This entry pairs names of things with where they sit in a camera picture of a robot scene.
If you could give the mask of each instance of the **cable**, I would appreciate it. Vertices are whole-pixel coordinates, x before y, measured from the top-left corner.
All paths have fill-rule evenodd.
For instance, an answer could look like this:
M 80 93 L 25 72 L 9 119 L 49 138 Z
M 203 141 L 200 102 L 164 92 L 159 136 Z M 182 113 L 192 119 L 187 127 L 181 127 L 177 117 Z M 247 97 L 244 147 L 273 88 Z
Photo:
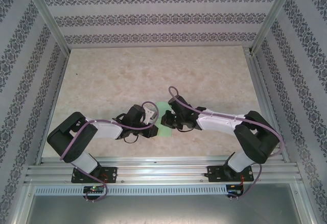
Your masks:
M 93 120 L 90 120 L 88 122 L 86 122 L 79 130 L 78 132 L 76 133 L 76 135 L 73 137 L 72 141 L 70 142 L 70 144 L 68 145 L 68 147 L 65 149 L 65 151 L 63 152 L 63 154 L 60 156 L 60 160 L 63 160 L 63 158 L 66 156 L 66 154 L 68 153 L 69 149 L 71 149 L 71 147 L 73 146 L 74 142 L 76 141 L 77 137 L 81 134 L 81 132 L 85 129 L 85 127 L 87 127 L 90 123 L 94 123 L 94 122 L 104 122 L 104 123 L 110 123 L 110 124 L 113 124 L 113 125 L 116 125 L 116 126 L 120 126 L 120 127 L 124 127 L 124 128 L 127 128 L 127 129 L 131 129 L 131 130 L 136 130 L 136 131 L 141 131 L 141 130 L 145 130 L 145 129 L 148 129 L 150 127 L 152 127 L 158 120 L 158 117 L 159 117 L 159 109 L 157 107 L 157 105 L 155 105 L 153 102 L 150 102 L 150 101 L 147 101 L 147 102 L 144 102 L 142 103 L 142 107 L 144 106 L 144 104 L 147 104 L 147 103 L 150 103 L 152 104 L 155 109 L 157 110 L 157 116 L 155 118 L 155 120 L 149 124 L 148 126 L 145 126 L 145 127 L 141 127 L 141 128 L 136 128 L 136 127 L 131 127 L 131 126 L 126 126 L 126 125 L 122 125 L 120 123 L 117 123 L 115 121 L 111 121 L 111 120 L 108 120 L 108 119 L 93 119 Z
M 262 123 L 255 122 L 255 121 L 245 119 L 245 118 L 237 118 L 237 117 L 234 117 L 234 116 L 229 116 L 229 115 L 220 114 L 220 113 L 206 113 L 206 112 L 202 112 L 200 110 L 194 109 L 194 108 L 182 103 L 180 100 L 178 100 L 176 98 L 176 96 L 172 93 L 171 89 L 174 89 L 177 92 L 176 95 L 178 95 L 178 90 L 174 86 L 170 86 L 168 88 L 168 92 L 173 97 L 173 99 L 175 101 L 177 101 L 179 104 L 181 104 L 182 106 L 184 106 L 184 107 L 186 107 L 186 108 L 188 108 L 188 109 L 190 109 L 190 110 L 192 110 L 194 112 L 201 113 L 201 114 L 204 114 L 204 115 L 209 115 L 209 116 L 216 116 L 216 117 L 222 117 L 222 118 L 228 118 L 228 119 L 243 121 L 243 122 L 251 123 L 251 124 L 256 125 L 256 126 L 260 126 L 260 127 L 264 128 L 264 129 L 270 131 L 272 134 L 274 134 L 278 138 L 281 146 L 280 146 L 279 150 L 276 153 L 271 154 L 269 157 L 271 158 L 271 157 L 274 157 L 274 156 L 279 155 L 280 153 L 282 153 L 282 151 L 283 151 L 283 149 L 285 147 L 285 143 L 283 141 L 283 138 L 281 137 L 281 135 L 279 133 L 277 133 L 274 129 L 270 128 L 269 126 L 266 126 L 266 125 L 264 125 Z
M 138 140 L 138 135 L 136 135 L 136 139 L 135 139 L 135 141 L 133 141 L 133 142 L 128 142 L 128 141 L 126 141 L 126 138 L 124 138 L 124 142 L 126 142 L 126 143 L 128 143 L 128 144 L 133 144 L 133 143 L 135 143 L 137 140 Z
M 194 128 L 192 128 L 192 129 L 190 129 L 190 130 L 188 130 L 188 131 L 182 131 L 182 130 L 180 130 L 179 128 L 177 128 L 177 130 L 178 130 L 179 132 L 190 132 L 190 131 L 194 130 Z
M 241 175 L 241 183 L 240 183 L 240 186 L 242 186 L 241 191 L 243 191 L 244 190 L 244 176 L 243 175 Z
M 251 184 L 251 186 L 250 186 L 250 187 L 245 191 L 245 193 L 242 194 L 242 197 L 244 197 L 246 194 L 248 194 L 249 191 L 252 189 L 252 187 L 254 187 L 254 185 L 256 184 L 256 182 L 259 180 L 259 177 L 260 177 L 261 172 L 262 172 L 262 165 L 259 164 L 259 167 L 260 167 L 260 169 L 259 169 L 259 173 L 258 173 L 256 179 L 255 179 L 254 182 Z
M 98 178 L 96 178 L 96 177 L 94 177 L 94 176 L 91 176 L 90 174 L 88 174 L 88 173 L 86 173 L 85 171 L 83 171 L 82 169 L 80 169 L 79 167 L 77 167 L 76 165 L 74 165 L 73 163 L 71 163 L 79 172 L 81 172 L 81 173 L 83 173 L 84 175 L 86 175 L 86 176 L 88 176 L 88 177 L 90 177 L 90 178 L 92 178 L 93 180 L 96 180 L 97 182 L 99 182 L 99 183 L 101 183 L 104 187 L 105 187 L 105 189 L 106 189 L 106 192 L 105 192 L 105 194 L 104 195 L 102 195 L 102 196 L 100 196 L 100 197 L 98 197 L 96 200 L 89 200 L 88 198 L 87 198 L 87 195 L 90 193 L 90 192 L 87 192 L 86 193 L 86 195 L 85 195 L 85 199 L 86 199 L 86 201 L 87 202 L 92 202 L 92 203 L 94 203 L 94 202 L 96 202 L 96 201 L 99 201 L 99 200 L 101 200 L 101 199 L 103 199 L 107 194 L 108 194 L 108 187 L 107 187 L 107 184 L 105 184 L 103 181 L 101 181 L 100 179 L 98 179 Z

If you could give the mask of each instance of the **robotic arm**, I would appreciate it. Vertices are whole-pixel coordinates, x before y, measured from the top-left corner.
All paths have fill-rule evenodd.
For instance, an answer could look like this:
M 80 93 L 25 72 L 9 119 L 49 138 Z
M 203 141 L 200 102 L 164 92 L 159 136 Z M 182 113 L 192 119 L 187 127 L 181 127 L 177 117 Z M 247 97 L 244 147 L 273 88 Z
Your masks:
M 283 142 L 280 135 L 255 111 L 245 115 L 229 115 L 216 113 L 205 107 L 194 109 L 182 96 L 178 94 L 174 96 L 170 91 L 171 88 L 176 91 L 177 89 L 169 87 L 173 98 L 168 103 L 173 113 L 166 111 L 161 119 L 162 125 L 182 132 L 183 126 L 187 126 L 191 130 L 215 130 L 235 135 L 242 147 L 241 150 L 233 153 L 223 166 L 207 167 L 208 174 L 205 176 L 211 182 L 238 182 L 240 179 L 242 182 L 253 181 L 250 166 L 253 163 L 265 163 L 277 144 Z M 153 104 L 156 112 L 159 112 L 154 103 L 146 103 Z M 142 135 L 146 138 L 156 136 L 158 132 L 158 127 L 154 125 L 157 120 L 156 112 L 144 108 L 143 105 L 134 105 L 126 114 L 121 114 L 112 120 L 92 120 L 80 112 L 75 112 L 49 134 L 47 141 L 60 155 L 61 160 L 75 166 L 72 183 L 100 182 L 106 187 L 107 193 L 106 183 L 115 183 L 117 168 L 102 167 L 85 152 L 85 148 L 93 138 L 119 140 L 125 139 L 130 134 L 137 137 Z
M 49 134 L 47 141 L 64 162 L 73 164 L 95 178 L 100 178 L 104 174 L 104 169 L 95 158 L 85 151 L 91 139 L 112 138 L 119 140 L 125 139 L 130 134 L 137 137 L 142 135 L 146 138 L 156 136 L 158 132 L 156 126 L 136 130 L 146 127 L 156 116 L 156 112 L 139 105 L 134 105 L 126 114 L 121 114 L 112 120 L 106 120 L 106 122 L 101 119 L 92 120 L 84 117 L 80 112 L 75 112 Z M 76 134 L 77 137 L 71 144 L 74 133 L 79 134 Z M 76 179 L 94 182 L 87 176 L 83 176 L 81 172 L 76 172 Z
M 229 115 L 197 107 L 195 110 L 201 112 L 199 113 L 183 106 L 181 103 L 191 107 L 182 96 L 177 95 L 175 98 L 180 102 L 174 98 L 169 100 L 168 103 L 174 114 L 167 110 L 161 119 L 162 125 L 179 131 L 183 129 L 183 126 L 197 130 L 215 130 L 237 137 L 242 149 L 233 153 L 223 166 L 224 178 L 230 181 L 239 179 L 238 173 L 253 163 L 265 163 L 279 143 L 279 139 L 270 131 L 238 120 L 239 118 L 251 120 L 272 129 L 269 123 L 255 111 L 250 111 L 245 115 Z

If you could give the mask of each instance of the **green block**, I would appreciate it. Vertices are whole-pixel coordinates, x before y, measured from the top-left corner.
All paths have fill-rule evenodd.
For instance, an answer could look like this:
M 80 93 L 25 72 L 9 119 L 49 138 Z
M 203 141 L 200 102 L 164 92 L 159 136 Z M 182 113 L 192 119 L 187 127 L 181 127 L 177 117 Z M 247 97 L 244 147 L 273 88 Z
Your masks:
M 172 129 L 170 129 L 170 128 L 166 127 L 166 126 L 163 126 L 161 124 L 161 118 L 166 113 L 166 110 L 171 111 L 172 108 L 169 106 L 169 104 L 167 102 L 157 102 L 155 104 L 158 106 L 158 109 L 159 109 L 159 118 L 158 118 L 157 122 L 155 123 L 155 126 L 158 127 L 157 136 L 171 137 L 172 136 Z

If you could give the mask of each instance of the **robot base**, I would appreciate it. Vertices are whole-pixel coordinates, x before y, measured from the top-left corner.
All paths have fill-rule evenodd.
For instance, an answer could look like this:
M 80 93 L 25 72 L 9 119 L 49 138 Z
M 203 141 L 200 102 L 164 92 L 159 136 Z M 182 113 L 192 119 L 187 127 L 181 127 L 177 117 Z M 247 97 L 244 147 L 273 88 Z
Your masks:
M 117 167 L 101 167 L 97 178 L 104 183 L 116 183 Z M 76 168 L 73 170 L 72 183 L 99 183 L 96 180 L 79 172 Z
M 253 182 L 253 172 L 251 166 L 246 167 L 243 171 L 235 173 L 235 176 L 231 179 L 224 173 L 223 165 L 211 165 L 207 167 L 208 173 L 204 174 L 208 177 L 209 182 Z

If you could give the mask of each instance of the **beige floor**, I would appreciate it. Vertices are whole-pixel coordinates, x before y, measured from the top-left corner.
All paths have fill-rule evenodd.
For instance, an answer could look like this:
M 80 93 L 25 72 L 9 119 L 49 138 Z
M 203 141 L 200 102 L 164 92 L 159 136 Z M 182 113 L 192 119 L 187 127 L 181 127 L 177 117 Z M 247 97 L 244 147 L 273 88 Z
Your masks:
M 245 114 L 259 111 L 241 46 L 74 49 L 69 58 L 50 131 L 75 111 L 113 118 L 144 101 L 167 102 L 174 85 L 192 106 Z M 94 139 L 96 157 L 230 155 L 235 137 L 216 131 L 173 131 L 172 137 Z M 46 143 L 43 157 L 58 157 Z

